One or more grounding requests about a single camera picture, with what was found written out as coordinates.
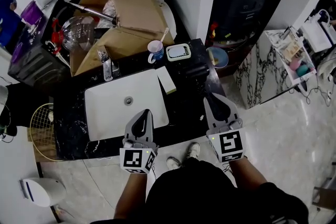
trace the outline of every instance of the mug handle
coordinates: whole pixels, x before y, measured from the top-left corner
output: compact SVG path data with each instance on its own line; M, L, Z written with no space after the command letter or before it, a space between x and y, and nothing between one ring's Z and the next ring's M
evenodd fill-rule
M155 59L153 59L153 54L149 54L148 63L155 63Z

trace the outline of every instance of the foot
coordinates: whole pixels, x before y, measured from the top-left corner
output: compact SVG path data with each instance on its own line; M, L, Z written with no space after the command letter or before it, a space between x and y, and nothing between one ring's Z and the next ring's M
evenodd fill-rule
M169 170L179 169L181 167L181 162L174 157L169 157L167 159L167 166Z
M189 146L188 154L187 154L187 159L189 158L195 158L197 159L199 154L201 152L201 146L198 143L192 143Z

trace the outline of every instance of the white rectangular sink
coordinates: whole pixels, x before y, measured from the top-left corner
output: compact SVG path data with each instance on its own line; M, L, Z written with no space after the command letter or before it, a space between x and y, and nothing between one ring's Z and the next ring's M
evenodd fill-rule
M126 124L144 109L152 112L154 128L169 123L154 69L87 89L85 109L90 141L124 136Z

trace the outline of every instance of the black marble countertop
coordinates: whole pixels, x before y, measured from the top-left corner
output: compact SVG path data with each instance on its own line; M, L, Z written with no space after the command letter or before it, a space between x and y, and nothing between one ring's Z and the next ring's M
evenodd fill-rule
M202 41L195 39L187 43L191 49L189 59L169 62L165 55L163 60L151 65L147 62L148 52L143 52L123 58L118 63L122 76L165 65L173 79L175 92L167 95L161 86L169 125L154 129L154 142L160 147L205 135L208 125L203 99L210 97L211 92L225 95ZM186 79L184 71L200 63L208 65L209 75ZM102 67L99 67L75 76L59 87L54 100L54 128L59 158L73 160L119 155L123 136L89 140L84 91L102 82Z

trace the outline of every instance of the soap dish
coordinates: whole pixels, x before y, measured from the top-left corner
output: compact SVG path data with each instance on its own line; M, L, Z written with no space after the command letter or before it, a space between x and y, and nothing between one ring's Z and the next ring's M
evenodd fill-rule
M191 57L189 45L186 43L169 46L166 48L166 53L168 61L170 62L188 59Z

